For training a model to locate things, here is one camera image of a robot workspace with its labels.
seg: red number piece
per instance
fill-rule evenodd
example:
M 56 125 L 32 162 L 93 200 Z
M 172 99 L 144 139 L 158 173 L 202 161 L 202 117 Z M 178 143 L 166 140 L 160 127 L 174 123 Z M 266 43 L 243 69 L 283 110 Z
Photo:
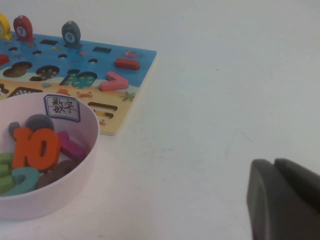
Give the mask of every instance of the red number piece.
M 59 136 L 49 128 L 41 128 L 33 133 L 28 127 L 14 130 L 16 140 L 12 168 L 30 167 L 40 172 L 48 171 L 57 165 L 61 142 Z

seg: black object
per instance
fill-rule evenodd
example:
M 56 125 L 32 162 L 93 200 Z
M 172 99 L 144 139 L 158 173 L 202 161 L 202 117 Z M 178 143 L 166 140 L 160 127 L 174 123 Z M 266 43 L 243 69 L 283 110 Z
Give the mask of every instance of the black object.
M 253 240 L 320 240 L 320 176 L 310 170 L 256 159 L 246 200 Z
M 79 26 L 74 21 L 67 21 L 61 29 L 62 37 L 66 44 L 65 47 L 79 49 L 81 32 Z

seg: red fish peg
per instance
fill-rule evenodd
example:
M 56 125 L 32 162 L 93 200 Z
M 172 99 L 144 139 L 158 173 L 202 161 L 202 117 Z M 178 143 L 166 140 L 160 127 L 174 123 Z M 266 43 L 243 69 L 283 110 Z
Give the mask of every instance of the red fish peg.
M 13 21 L 14 31 L 19 37 L 19 41 L 32 42 L 35 38 L 32 36 L 32 24 L 24 15 L 16 17 Z

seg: gray piece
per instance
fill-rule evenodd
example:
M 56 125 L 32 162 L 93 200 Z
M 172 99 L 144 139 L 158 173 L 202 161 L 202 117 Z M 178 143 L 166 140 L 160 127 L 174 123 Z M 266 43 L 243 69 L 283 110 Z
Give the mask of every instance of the gray piece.
M 11 137 L 14 138 L 14 131 L 15 131 L 15 129 L 17 129 L 19 127 L 20 127 L 20 124 L 17 121 L 11 122 L 9 124 L 9 133 L 10 133 Z
M 35 114 L 30 116 L 26 120 L 25 126 L 30 128 L 34 132 L 38 129 L 55 130 L 54 123 L 52 122 L 51 118 L 43 114 Z

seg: green number piece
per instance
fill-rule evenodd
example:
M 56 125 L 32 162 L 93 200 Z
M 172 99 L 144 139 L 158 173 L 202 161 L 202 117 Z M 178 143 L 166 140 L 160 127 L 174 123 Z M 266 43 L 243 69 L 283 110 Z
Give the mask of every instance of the green number piece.
M 13 153 L 0 154 L 0 195 L 15 187 L 15 181 L 11 176 L 11 163 L 13 157 Z

